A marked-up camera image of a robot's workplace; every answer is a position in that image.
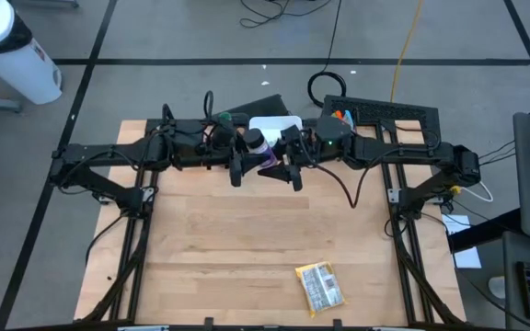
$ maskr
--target concrete floor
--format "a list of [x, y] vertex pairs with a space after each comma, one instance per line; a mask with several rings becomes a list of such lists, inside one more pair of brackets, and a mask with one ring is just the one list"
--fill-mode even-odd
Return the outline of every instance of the concrete floor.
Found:
[[[248, 1], [259, 6], [258, 0]], [[86, 60], [110, 0], [81, 0], [79, 9], [29, 0], [13, 3], [52, 58]], [[317, 3], [295, 0], [290, 9], [303, 12]], [[119, 0], [100, 59], [299, 58], [302, 64], [264, 68], [210, 65], [208, 60], [196, 63], [202, 65], [97, 65], [71, 142], [113, 142], [122, 120], [156, 118], [164, 102], [176, 116], [199, 117], [208, 89], [215, 94], [216, 110], [279, 93], [294, 114], [317, 116], [319, 109], [310, 103], [305, 85], [321, 66], [308, 65], [307, 59], [327, 56], [337, 3], [333, 0], [309, 17], [283, 17], [258, 29], [243, 29], [238, 20], [250, 15], [236, 0]], [[530, 0], [513, 3], [530, 37]], [[412, 0], [343, 0], [333, 57], [397, 58], [415, 6]], [[528, 60], [529, 55], [502, 0], [427, 0], [407, 58]], [[45, 106], [25, 101], [19, 115], [0, 112], [0, 304], [39, 201], [51, 151], [86, 71], [76, 64], [61, 69], [60, 99]], [[329, 70], [345, 78], [350, 97], [389, 99], [392, 65], [331, 65]], [[530, 65], [407, 65], [400, 77], [396, 102], [437, 107], [444, 139], [478, 154], [510, 141], [512, 114], [530, 111]], [[338, 93], [332, 82], [315, 84], [320, 96]], [[1, 82], [0, 97], [21, 99]], [[512, 159], [489, 165], [483, 179], [495, 202], [467, 195], [459, 200], [496, 216], [518, 206], [514, 178]], [[97, 217], [98, 205], [87, 195], [52, 194], [8, 327], [72, 320]], [[473, 215], [470, 219], [482, 222]], [[502, 274], [501, 243], [478, 251], [484, 268], [463, 272], [485, 288], [490, 277]], [[463, 278], [460, 286], [470, 322], [504, 327], [502, 313]]]

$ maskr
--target white trash can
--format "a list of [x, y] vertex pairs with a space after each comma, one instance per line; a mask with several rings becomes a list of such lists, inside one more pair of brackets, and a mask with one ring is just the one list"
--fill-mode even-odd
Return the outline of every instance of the white trash can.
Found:
[[0, 78], [36, 105], [62, 94], [61, 71], [6, 0], [0, 0]]

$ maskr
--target yellow snack package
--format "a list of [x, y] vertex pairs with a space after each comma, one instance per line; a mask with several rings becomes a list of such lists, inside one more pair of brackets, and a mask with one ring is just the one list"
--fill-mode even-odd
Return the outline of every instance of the yellow snack package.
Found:
[[310, 306], [310, 317], [325, 309], [344, 304], [335, 273], [328, 262], [320, 262], [295, 269], [302, 282]]

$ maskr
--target yellow cable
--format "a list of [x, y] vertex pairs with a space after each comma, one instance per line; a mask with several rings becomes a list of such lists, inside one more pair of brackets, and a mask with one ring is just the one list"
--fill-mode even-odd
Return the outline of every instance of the yellow cable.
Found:
[[419, 5], [416, 7], [416, 14], [414, 15], [414, 20], [412, 20], [412, 27], [410, 27], [409, 35], [406, 37], [406, 42], [404, 43], [404, 48], [400, 57], [397, 59], [396, 70], [394, 71], [394, 80], [392, 81], [392, 93], [390, 93], [390, 102], [394, 102], [394, 92], [396, 91], [396, 85], [398, 84], [398, 78], [400, 76], [400, 65], [402, 64], [402, 59], [404, 59], [404, 54], [406, 54], [406, 49], [409, 47], [410, 37], [412, 37], [412, 32], [416, 28], [416, 23], [419, 21], [421, 16], [421, 8], [424, 0], [419, 0]]

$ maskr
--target wooden table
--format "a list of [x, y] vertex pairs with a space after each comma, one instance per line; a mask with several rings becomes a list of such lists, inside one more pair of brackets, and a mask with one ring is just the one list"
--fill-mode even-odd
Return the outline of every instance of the wooden table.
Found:
[[[144, 135], [145, 121], [126, 120], [118, 143]], [[400, 126], [418, 127], [401, 121]], [[371, 128], [358, 132], [374, 136]], [[422, 141], [419, 132], [399, 132], [404, 143]], [[343, 163], [325, 163], [354, 193], [361, 173]], [[392, 166], [394, 186], [398, 183]], [[414, 187], [431, 175], [428, 166], [405, 165]], [[114, 167], [109, 178], [132, 186], [135, 173]], [[229, 183], [227, 170], [174, 168], [159, 177], [151, 233], [139, 297], [137, 324], [201, 325], [406, 325], [388, 219], [381, 167], [369, 171], [356, 209], [349, 207], [338, 183], [321, 171], [302, 169], [304, 188], [259, 177]], [[437, 207], [424, 212], [441, 217]], [[118, 215], [102, 206], [97, 232]], [[116, 277], [125, 221], [103, 236], [91, 251], [75, 318], [91, 311]], [[465, 319], [454, 264], [444, 228], [423, 218], [416, 222], [426, 277], [454, 314]], [[304, 290], [294, 268], [329, 261], [348, 304], [310, 318]], [[417, 319], [421, 301], [413, 278]], [[124, 288], [127, 307], [130, 284]]]

